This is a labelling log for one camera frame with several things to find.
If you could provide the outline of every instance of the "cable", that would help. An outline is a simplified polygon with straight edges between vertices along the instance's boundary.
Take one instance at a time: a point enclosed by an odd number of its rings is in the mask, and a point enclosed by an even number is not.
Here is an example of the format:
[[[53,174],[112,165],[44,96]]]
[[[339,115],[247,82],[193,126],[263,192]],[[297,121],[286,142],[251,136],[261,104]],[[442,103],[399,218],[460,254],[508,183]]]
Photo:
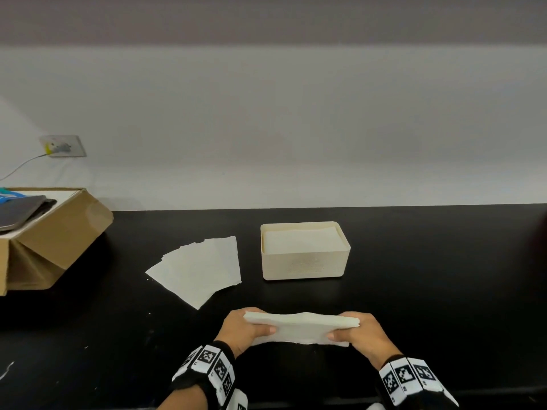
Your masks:
[[[31,162],[33,159],[36,159],[36,158],[41,158],[41,157],[45,157],[46,155],[48,154],[42,154],[42,155],[38,155],[36,157],[32,157],[31,159],[27,159],[23,164],[19,165],[15,170],[13,170],[12,172],[10,172],[8,175],[0,178],[0,181],[4,181],[6,178],[8,178],[11,174],[13,174],[14,172],[16,172],[19,168],[21,168],[23,165],[25,165],[27,162]]]

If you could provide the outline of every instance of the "black table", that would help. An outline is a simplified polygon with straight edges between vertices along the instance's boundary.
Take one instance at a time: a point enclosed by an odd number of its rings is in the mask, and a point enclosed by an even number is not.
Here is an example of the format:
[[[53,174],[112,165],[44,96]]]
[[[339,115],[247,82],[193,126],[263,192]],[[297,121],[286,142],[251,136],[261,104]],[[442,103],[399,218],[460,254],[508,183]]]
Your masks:
[[[0,373],[15,361],[0,408],[157,406],[188,352],[245,306],[368,311],[455,396],[537,392],[547,386],[546,213],[545,204],[116,213],[53,288],[0,298]],[[338,221],[352,245],[344,276],[264,281],[260,225],[324,220]],[[144,273],[180,245],[229,235],[243,283],[199,311]],[[237,371],[255,406],[294,400],[296,390],[376,395],[353,348],[260,345]]]

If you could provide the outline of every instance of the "blue object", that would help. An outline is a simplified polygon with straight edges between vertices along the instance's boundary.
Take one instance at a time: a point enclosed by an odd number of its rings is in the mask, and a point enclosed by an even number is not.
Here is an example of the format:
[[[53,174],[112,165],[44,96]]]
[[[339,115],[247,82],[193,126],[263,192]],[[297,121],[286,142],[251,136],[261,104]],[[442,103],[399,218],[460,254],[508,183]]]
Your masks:
[[[6,201],[13,200],[14,198],[26,197],[24,194],[18,193],[16,191],[9,191],[5,188],[0,188],[0,204],[5,203]]]

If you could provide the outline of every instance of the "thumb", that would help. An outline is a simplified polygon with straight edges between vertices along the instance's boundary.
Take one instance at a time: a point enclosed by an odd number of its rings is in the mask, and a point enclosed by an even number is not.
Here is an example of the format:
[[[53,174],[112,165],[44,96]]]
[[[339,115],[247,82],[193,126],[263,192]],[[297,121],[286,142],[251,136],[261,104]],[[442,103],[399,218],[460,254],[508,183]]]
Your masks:
[[[254,326],[254,337],[267,337],[274,334],[277,331],[275,326],[261,324],[253,325]]]
[[[331,341],[342,342],[347,341],[351,342],[351,329],[349,330],[334,330],[326,334],[326,337]]]

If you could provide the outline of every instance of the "person's left hand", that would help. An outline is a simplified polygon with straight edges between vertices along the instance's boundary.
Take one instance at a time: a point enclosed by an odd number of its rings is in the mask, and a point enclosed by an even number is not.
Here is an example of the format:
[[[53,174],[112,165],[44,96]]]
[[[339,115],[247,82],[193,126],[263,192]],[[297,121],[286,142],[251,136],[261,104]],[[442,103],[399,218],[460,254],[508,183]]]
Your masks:
[[[271,325],[255,325],[245,321],[245,312],[262,312],[258,308],[243,308],[233,310],[224,319],[224,324],[215,341],[223,341],[229,345],[235,357],[240,356],[250,347],[256,337],[266,337],[276,332],[277,328]]]

